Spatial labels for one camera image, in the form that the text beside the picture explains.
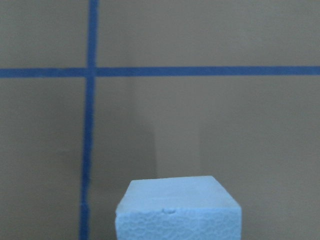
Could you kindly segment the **light blue foam block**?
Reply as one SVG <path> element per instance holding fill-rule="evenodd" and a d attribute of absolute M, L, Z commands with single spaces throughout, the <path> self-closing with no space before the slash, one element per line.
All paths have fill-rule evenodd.
<path fill-rule="evenodd" d="M 239 240 L 242 208 L 213 176 L 132 180 L 115 231 L 119 240 Z"/>

